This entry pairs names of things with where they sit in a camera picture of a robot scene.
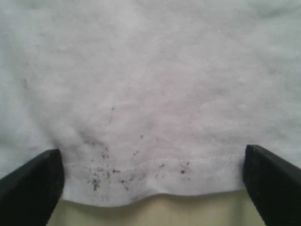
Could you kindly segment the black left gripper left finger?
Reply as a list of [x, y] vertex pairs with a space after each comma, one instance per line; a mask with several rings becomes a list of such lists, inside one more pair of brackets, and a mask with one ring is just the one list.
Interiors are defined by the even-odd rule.
[[47, 225], [65, 182], [61, 152], [47, 150], [0, 180], [2, 226]]

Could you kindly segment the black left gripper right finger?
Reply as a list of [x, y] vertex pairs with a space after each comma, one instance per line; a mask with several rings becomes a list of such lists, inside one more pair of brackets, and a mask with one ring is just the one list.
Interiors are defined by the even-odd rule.
[[267, 226], [301, 224], [301, 170], [259, 145], [247, 145], [243, 182]]

